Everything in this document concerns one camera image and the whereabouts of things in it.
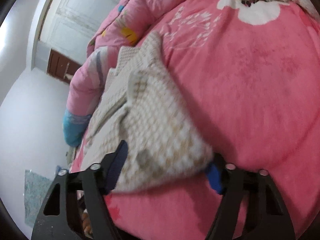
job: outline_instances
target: screw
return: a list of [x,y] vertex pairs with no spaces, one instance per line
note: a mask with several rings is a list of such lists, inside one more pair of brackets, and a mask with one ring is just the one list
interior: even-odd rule
[[259,171],[259,174],[260,174],[261,176],[268,176],[268,175],[269,175],[269,172],[266,171],[266,170],[260,170],[260,171]]
[[236,166],[232,163],[228,163],[228,164],[226,164],[226,169],[233,171],[236,169]]
[[61,171],[58,172],[58,175],[59,175],[59,176],[64,176],[64,175],[66,175],[67,173],[68,173],[67,170],[61,170]]
[[90,166],[90,169],[93,170],[93,171],[96,171],[98,169],[101,168],[101,165],[99,163],[94,163]]

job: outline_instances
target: wooden door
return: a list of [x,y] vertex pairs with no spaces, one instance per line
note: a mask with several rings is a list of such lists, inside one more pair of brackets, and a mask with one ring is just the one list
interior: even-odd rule
[[53,0],[40,40],[81,65],[89,41],[120,0]]
[[65,55],[51,50],[48,64],[48,74],[63,81],[70,83],[68,74],[73,76],[76,71],[81,67],[78,63],[74,62]]

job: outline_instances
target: brown door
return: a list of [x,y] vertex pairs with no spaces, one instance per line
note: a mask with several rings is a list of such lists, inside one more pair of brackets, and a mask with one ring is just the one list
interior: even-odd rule
[[53,77],[58,78],[66,83],[70,83],[70,80],[66,78],[66,74],[74,75],[80,67],[81,65],[72,61],[68,57],[53,49],[51,50],[48,64],[48,74],[52,75]]

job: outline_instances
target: pink quilt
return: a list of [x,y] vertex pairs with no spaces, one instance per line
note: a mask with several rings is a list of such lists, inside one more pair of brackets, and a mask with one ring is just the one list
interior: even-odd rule
[[[199,132],[228,162],[270,172],[299,237],[320,210],[320,25],[295,3],[186,0],[150,30]],[[220,196],[199,174],[105,200],[141,239],[200,240]]]

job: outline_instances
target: blue cloth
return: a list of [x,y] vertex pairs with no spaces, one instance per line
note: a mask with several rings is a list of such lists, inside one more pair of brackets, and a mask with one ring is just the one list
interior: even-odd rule
[[124,9],[124,6],[120,5],[119,8],[118,8],[118,12],[122,12],[123,9]]
[[91,114],[79,116],[65,111],[63,117],[64,139],[71,147],[77,147],[81,144],[82,136],[88,127]]
[[222,194],[221,173],[217,167],[213,163],[210,163],[204,172],[209,180],[210,187],[218,194]]

